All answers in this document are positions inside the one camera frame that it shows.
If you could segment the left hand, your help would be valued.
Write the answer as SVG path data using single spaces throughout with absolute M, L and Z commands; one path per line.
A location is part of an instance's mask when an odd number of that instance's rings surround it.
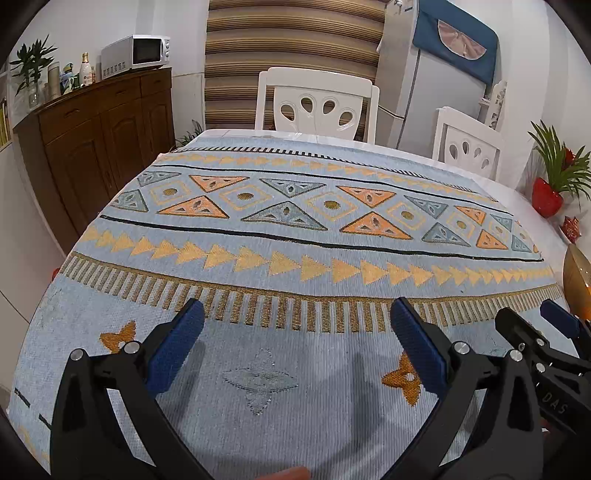
M 264 475 L 256 480 L 310 480 L 311 471 L 303 466 L 291 467 L 279 472 Z

